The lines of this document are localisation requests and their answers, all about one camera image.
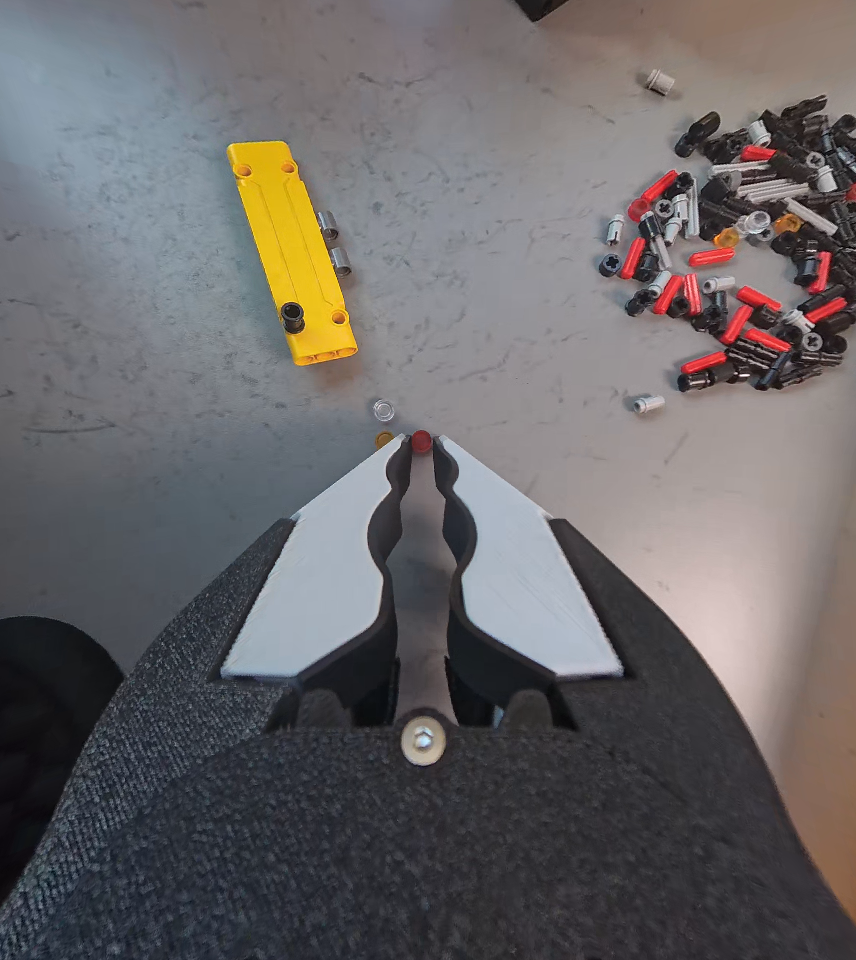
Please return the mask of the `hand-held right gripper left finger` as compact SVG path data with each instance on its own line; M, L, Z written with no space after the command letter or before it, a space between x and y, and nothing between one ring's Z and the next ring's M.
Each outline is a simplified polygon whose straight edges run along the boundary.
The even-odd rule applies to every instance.
M410 437L394 437L278 526L280 551L221 680L326 690L363 724L390 716L398 626L386 561L402 534L410 468Z

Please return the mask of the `black mesh cushion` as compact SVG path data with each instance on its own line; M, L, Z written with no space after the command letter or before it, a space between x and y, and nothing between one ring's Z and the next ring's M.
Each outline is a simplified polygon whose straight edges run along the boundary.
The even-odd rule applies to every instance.
M0 619L0 906L35 853L122 669L56 619Z

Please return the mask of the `yellow lego panel piece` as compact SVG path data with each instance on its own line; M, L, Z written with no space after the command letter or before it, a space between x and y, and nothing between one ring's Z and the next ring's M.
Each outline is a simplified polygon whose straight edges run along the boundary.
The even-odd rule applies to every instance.
M235 142L227 147L245 216L275 311L296 366L312 366L358 351L340 278L350 265L318 219L290 146L284 141ZM305 329L288 334L278 309L304 308Z

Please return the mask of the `pile of small lego connectors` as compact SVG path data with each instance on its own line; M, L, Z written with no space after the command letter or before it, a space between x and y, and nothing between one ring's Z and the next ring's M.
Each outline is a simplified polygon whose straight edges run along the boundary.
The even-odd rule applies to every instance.
M611 218L599 274L636 285L629 317L710 337L676 390L795 388L842 366L856 327L856 116L825 95L723 130L715 111L676 140L680 161Z

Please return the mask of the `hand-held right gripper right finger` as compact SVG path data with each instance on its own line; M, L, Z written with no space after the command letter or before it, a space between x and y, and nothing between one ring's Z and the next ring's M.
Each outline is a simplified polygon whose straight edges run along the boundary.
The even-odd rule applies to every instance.
M456 562L445 671L458 724L497 726L515 695L533 691L550 724L573 726L561 686L621 680L624 665L554 517L448 437L433 458Z

